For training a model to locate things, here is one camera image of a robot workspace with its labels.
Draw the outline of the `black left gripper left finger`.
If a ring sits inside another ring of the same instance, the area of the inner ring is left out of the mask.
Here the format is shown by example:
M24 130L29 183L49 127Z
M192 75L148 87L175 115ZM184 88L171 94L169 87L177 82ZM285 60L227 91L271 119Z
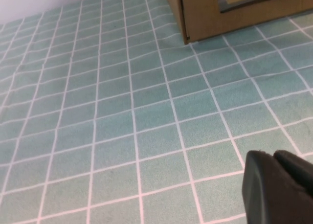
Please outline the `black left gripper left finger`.
M313 197L265 152L247 153L242 196L249 224L313 222Z

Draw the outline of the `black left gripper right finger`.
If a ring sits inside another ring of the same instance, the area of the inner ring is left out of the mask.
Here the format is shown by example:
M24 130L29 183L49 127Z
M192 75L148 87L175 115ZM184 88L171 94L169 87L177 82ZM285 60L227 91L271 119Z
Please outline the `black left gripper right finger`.
M293 180L301 185L306 190L307 194L312 197L313 164L285 150L278 150L273 156Z

